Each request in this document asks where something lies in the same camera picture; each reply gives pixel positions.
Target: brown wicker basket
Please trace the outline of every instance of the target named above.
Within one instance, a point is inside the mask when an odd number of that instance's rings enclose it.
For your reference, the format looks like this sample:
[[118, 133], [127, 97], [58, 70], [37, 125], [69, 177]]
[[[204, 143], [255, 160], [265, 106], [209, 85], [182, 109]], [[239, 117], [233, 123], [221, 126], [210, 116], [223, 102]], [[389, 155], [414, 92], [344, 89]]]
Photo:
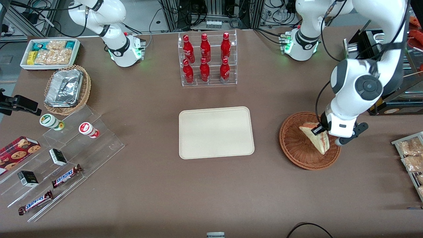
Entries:
[[[88, 75], [88, 73], [85, 71], [84, 68], [82, 68], [81, 66], [78, 66], [78, 65], [72, 65], [71, 67], [59, 69], [59, 71], [66, 71], [66, 70], [71, 70], [71, 69], [77, 69], [77, 70], [80, 70], [84, 73], [84, 78], [82, 79], [81, 92], [80, 92], [80, 95], [79, 95], [78, 105], [76, 105], [73, 108], [54, 108], [54, 107], [47, 106], [44, 103], [44, 106], [46, 107], [47, 111], [54, 113], [54, 114], [60, 114], [60, 115], [63, 115], [63, 116], [67, 116], [67, 115], [71, 114], [72, 112], [80, 109], [81, 107], [83, 107], [87, 103], [88, 97], [90, 96], [90, 89], [91, 89], [90, 76]], [[50, 80], [47, 83], [47, 87], [44, 91], [45, 97], [47, 96], [47, 92], [49, 91], [52, 79], [53, 79], [53, 75], [50, 77]]]
[[322, 155], [299, 129], [306, 122], [317, 122], [315, 113], [303, 111], [290, 115], [279, 131], [279, 142], [285, 155], [304, 169], [325, 169], [335, 163], [341, 148], [335, 144], [336, 137], [329, 136], [330, 148]]

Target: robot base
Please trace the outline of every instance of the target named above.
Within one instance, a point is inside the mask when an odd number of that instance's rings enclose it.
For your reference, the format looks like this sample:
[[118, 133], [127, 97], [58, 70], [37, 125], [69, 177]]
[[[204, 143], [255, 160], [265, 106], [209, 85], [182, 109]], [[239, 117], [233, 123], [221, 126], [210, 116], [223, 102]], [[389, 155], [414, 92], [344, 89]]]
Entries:
[[125, 53], [122, 56], [120, 57], [114, 56], [109, 51], [112, 60], [120, 67], [129, 67], [135, 64], [138, 60], [143, 60], [144, 54], [146, 51], [145, 41], [141, 42], [139, 38], [136, 38], [134, 36], [127, 36], [127, 37], [129, 39], [130, 47], [128, 48], [127, 51], [125, 51]]
[[280, 46], [280, 51], [283, 55], [289, 55], [294, 60], [306, 61], [310, 59], [311, 56], [317, 51], [317, 45], [319, 43], [316, 43], [314, 49], [304, 50], [295, 39], [295, 34], [297, 33], [297, 31], [298, 29], [293, 29], [292, 31], [285, 32], [285, 35], [281, 35], [279, 37], [279, 43], [286, 44]]

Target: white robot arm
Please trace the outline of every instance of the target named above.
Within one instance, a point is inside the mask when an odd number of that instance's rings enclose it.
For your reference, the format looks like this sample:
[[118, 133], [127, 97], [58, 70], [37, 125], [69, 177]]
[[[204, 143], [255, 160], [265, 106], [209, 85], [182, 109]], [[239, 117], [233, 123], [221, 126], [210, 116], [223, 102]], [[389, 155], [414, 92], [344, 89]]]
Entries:
[[99, 35], [112, 56], [112, 60], [121, 67], [135, 64], [143, 56], [140, 39], [126, 36], [117, 25], [125, 20], [126, 9], [119, 0], [78, 0], [69, 7], [69, 15], [78, 25], [84, 26]]
[[[380, 98], [401, 58], [405, 30], [405, 24], [401, 24], [407, 6], [406, 0], [297, 0], [296, 8], [303, 23], [300, 29], [287, 33], [291, 35], [291, 42], [285, 48], [285, 53], [295, 60], [304, 61], [312, 56], [324, 27], [323, 16], [346, 14], [355, 8], [378, 24], [385, 34], [385, 47], [382, 46], [385, 50], [380, 61], [346, 59], [334, 68], [330, 85], [335, 98], [321, 116], [321, 127], [315, 128], [313, 133], [328, 130], [329, 134], [340, 137], [339, 145], [360, 133], [356, 131], [357, 117]], [[367, 129], [367, 124], [362, 126], [358, 130]]]

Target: coca-cola bottle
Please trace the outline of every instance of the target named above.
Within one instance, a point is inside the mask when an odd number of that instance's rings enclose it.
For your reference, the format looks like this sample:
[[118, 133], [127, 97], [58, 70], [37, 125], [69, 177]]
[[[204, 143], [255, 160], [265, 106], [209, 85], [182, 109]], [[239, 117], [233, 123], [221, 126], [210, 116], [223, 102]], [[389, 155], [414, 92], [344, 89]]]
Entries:
[[192, 47], [192, 44], [190, 42], [190, 38], [188, 35], [184, 35], [184, 55], [185, 58], [190, 61], [191, 64], [195, 62], [195, 56], [194, 56], [194, 47]]
[[220, 45], [221, 58], [229, 58], [231, 55], [231, 42], [229, 41], [229, 33], [223, 33], [223, 41]]
[[182, 71], [184, 72], [184, 77], [185, 77], [187, 84], [193, 84], [194, 83], [194, 71], [192, 70], [192, 67], [190, 66], [190, 62], [187, 59], [184, 59], [182, 61], [182, 63], [184, 64]]
[[212, 60], [212, 53], [210, 50], [210, 43], [207, 40], [207, 34], [203, 33], [201, 34], [201, 57], [206, 58], [207, 62], [210, 62]]
[[222, 83], [229, 82], [229, 70], [231, 68], [228, 65], [228, 58], [222, 60], [222, 65], [220, 66], [220, 81]]
[[201, 58], [200, 73], [201, 80], [207, 83], [210, 80], [210, 67], [205, 57]]

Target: clear acrylic display stand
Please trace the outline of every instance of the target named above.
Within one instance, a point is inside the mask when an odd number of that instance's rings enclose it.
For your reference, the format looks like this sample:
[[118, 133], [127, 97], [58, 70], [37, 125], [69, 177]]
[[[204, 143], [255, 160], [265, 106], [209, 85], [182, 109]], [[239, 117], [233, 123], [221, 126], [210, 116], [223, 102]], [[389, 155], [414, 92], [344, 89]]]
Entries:
[[[16, 210], [17, 216], [19, 207], [43, 196], [49, 190], [52, 191], [53, 200], [31, 209], [22, 216], [22, 219], [28, 222], [38, 220], [124, 147], [119, 138], [106, 127], [100, 115], [87, 105], [67, 116], [63, 122], [63, 130], [50, 129], [44, 133], [38, 139], [42, 149], [23, 161], [22, 165], [16, 166], [19, 168], [5, 174], [6, 177], [1, 180], [1, 199], [7, 202], [9, 208]], [[78, 127], [83, 122], [91, 123], [100, 131], [100, 135], [90, 138], [79, 133]], [[65, 166], [53, 163], [49, 154], [52, 148], [62, 151], [68, 161]], [[77, 164], [80, 164], [83, 171], [53, 189], [51, 182]], [[33, 188], [24, 187], [17, 175], [21, 170], [34, 172], [39, 184]]]
[[[221, 83], [220, 82], [220, 66], [222, 65], [222, 59], [220, 57], [220, 45], [223, 40], [223, 33], [229, 33], [229, 41], [231, 42], [231, 55], [229, 57], [229, 67], [231, 70], [229, 71], [229, 82], [228, 83]], [[195, 62], [191, 64], [192, 69], [194, 70], [194, 83], [187, 84], [187, 81], [184, 77], [184, 72], [182, 68], [184, 65], [182, 61], [185, 59], [184, 55], [184, 41], [182, 40], [182, 36], [188, 35], [190, 37], [190, 42], [194, 47], [194, 56]], [[207, 38], [210, 42], [211, 48], [211, 61], [208, 63], [210, 66], [210, 81], [205, 83], [201, 80], [200, 76], [200, 59], [201, 59], [201, 35], [198, 33], [179, 33], [178, 35], [178, 53], [179, 53], [179, 66], [181, 68], [181, 80], [182, 86], [207, 86], [207, 85], [215, 85], [215, 86], [224, 86], [224, 85], [231, 85], [237, 84], [238, 82], [238, 74], [237, 74], [237, 39], [236, 39], [236, 30], [217, 30], [217, 31], [207, 31]]]

